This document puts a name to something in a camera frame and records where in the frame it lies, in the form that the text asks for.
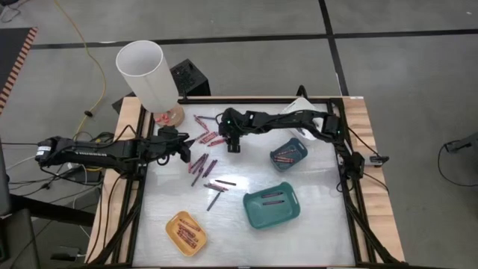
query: teal tray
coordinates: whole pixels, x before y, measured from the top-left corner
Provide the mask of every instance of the teal tray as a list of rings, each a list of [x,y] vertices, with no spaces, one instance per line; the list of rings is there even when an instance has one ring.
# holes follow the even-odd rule
[[[246,194],[243,204],[249,223],[256,229],[292,220],[300,214],[299,200],[292,186],[287,182],[253,194]]]

